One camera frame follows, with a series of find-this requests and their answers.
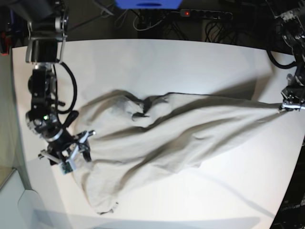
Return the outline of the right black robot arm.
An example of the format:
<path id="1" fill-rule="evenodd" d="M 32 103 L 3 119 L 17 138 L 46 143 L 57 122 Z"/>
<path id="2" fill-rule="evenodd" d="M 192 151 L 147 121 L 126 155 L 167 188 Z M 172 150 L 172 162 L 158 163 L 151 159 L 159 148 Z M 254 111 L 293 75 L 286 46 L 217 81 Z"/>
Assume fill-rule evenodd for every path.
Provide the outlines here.
<path id="1" fill-rule="evenodd" d="M 76 79 L 63 62 L 63 49 L 68 31 L 68 8 L 61 0 L 9 0 L 15 13 L 28 23 L 29 41 L 25 61 L 34 68 L 28 81 L 31 93 L 30 110 L 26 113 L 27 127 L 47 143 L 47 149 L 39 153 L 51 165 L 59 165 L 64 174 L 77 169 L 75 158 L 78 153 L 86 162 L 91 161 L 88 138 L 95 131 L 83 131 L 71 135 L 68 127 L 79 113 L 74 110 L 77 100 Z M 73 98 L 67 110 L 58 98 L 58 83 L 55 65 L 60 64 L 69 74 L 73 86 Z"/>

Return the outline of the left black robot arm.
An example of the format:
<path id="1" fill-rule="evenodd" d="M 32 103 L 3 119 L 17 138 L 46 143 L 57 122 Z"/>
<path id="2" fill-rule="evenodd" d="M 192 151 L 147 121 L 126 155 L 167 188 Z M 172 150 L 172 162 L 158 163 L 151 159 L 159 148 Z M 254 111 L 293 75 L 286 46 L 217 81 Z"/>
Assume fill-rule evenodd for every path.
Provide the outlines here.
<path id="1" fill-rule="evenodd" d="M 280 64 L 270 49 L 270 61 L 279 69 L 296 68 L 287 77 L 288 85 L 281 92 L 283 102 L 280 111 L 304 110 L 305 108 L 305 2 L 303 0 L 267 0 L 266 4 L 274 16 L 274 25 L 280 26 L 280 35 L 291 48 L 295 60 L 290 64 Z"/>

